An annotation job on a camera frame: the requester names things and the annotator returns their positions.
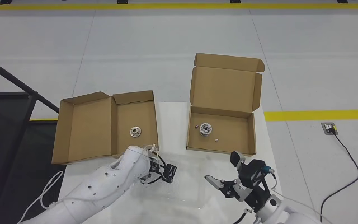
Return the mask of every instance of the cardboard box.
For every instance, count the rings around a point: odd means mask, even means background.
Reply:
[[[190,90],[187,149],[256,154],[253,111],[260,106],[262,60],[197,53]],[[200,134],[202,123],[213,130]]]
[[[140,136],[130,136],[139,126]],[[103,92],[63,99],[52,163],[122,154],[129,145],[158,144],[153,91],[109,96]]]

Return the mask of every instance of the electrical outlet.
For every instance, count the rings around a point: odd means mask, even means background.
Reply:
[[[333,128],[336,132],[336,135],[338,135],[337,128],[333,122],[322,122],[321,125],[326,135],[333,135],[333,133],[329,131],[330,128]]]

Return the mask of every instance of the white floor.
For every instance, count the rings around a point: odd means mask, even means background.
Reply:
[[[94,91],[150,89],[157,101],[188,101],[195,53],[240,55],[265,62],[265,111],[356,109],[357,21],[349,10],[1,11],[0,66],[57,105]],[[0,91],[13,90],[1,77]],[[54,116],[36,105],[34,118]],[[358,160],[358,121],[332,122]],[[319,210],[358,175],[320,120],[267,126],[286,196]],[[357,190],[332,197],[323,213],[356,223]]]

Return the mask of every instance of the yellow stripe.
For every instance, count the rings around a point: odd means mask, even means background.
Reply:
[[[57,120],[57,118],[31,118],[30,121],[34,122],[34,121],[48,121],[48,120]]]
[[[358,110],[268,111],[265,118],[267,122],[358,119]]]
[[[332,10],[358,9],[358,4],[10,4],[0,10],[214,10],[214,9],[263,9],[263,10]]]

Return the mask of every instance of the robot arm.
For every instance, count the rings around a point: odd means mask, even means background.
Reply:
[[[317,219],[305,214],[296,212],[287,206],[285,201],[271,194],[265,181],[267,174],[272,174],[276,179],[274,170],[266,166],[262,160],[252,160],[245,164],[245,157],[239,152],[232,152],[231,164],[236,167],[239,177],[232,181],[218,180],[212,176],[205,176],[205,179],[217,190],[220,190],[226,198],[236,198],[239,202],[246,202],[250,212],[256,214],[254,224],[276,224],[283,212],[289,214],[285,224],[318,224]],[[235,222],[240,223],[249,210]]]
[[[50,205],[42,214],[23,222],[24,224],[79,224],[110,206],[135,182],[144,183],[149,172],[157,171],[161,178],[171,183],[176,167],[160,165],[152,153],[129,146],[114,163],[98,168],[63,199]]]

